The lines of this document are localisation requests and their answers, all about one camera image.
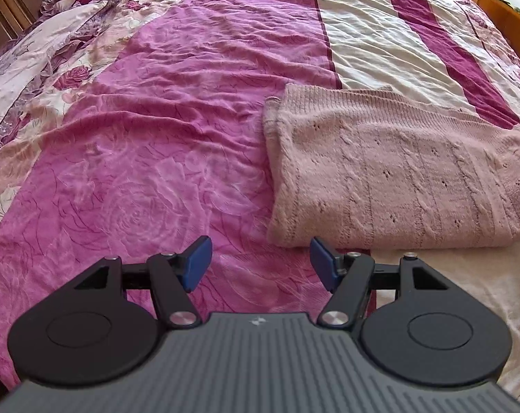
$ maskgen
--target cable knit pattern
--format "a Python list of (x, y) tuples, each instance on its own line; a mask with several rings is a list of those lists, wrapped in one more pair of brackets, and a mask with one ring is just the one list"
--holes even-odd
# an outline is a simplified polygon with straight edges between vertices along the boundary
[(287, 85), (264, 110), (275, 204), (268, 240), (363, 249), (520, 239), (520, 126), (498, 128), (381, 89)]

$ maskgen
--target floral bedspread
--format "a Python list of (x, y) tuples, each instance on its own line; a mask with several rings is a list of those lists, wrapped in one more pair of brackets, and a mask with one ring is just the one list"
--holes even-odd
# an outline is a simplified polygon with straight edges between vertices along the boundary
[[(10, 325), (105, 255), (143, 262), (208, 234), (214, 257), (191, 295), (202, 315), (316, 316), (329, 294), (308, 252), (266, 241), (262, 109), (287, 83), (391, 85), (520, 128), (520, 63), (466, 0), (98, 0), (42, 23), (0, 68), (17, 83), (9, 94), (0, 85), (0, 378), (10, 388)], [(470, 269), (482, 270), (481, 256)], [(499, 306), (517, 296), (510, 287)], [(130, 297), (151, 308), (148, 294)], [(504, 312), (515, 331), (520, 307)], [(511, 361), (502, 384), (520, 396)]]

